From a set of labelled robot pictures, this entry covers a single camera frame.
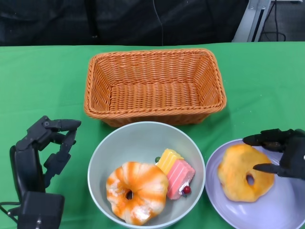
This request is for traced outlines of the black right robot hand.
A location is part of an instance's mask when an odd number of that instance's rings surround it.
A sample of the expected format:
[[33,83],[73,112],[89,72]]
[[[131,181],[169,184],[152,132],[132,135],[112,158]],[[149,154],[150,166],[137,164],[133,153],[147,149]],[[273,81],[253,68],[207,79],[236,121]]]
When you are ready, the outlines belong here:
[[253,166],[254,170],[276,174],[279,177],[290,177],[304,180],[305,178],[305,131],[302,129],[269,129],[259,134],[243,138],[250,146],[282,153],[279,165],[260,163]]

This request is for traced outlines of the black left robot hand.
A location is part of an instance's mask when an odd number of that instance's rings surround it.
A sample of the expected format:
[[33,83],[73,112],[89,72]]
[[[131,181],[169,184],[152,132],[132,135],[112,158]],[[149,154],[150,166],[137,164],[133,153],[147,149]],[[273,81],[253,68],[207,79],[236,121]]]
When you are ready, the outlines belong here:
[[[27,130],[27,135],[10,148],[10,162],[14,184],[19,198],[28,191],[45,192],[55,175],[60,175],[71,158],[71,147],[81,121],[73,119],[50,120],[43,116]],[[39,152],[50,143],[60,145],[43,165]]]

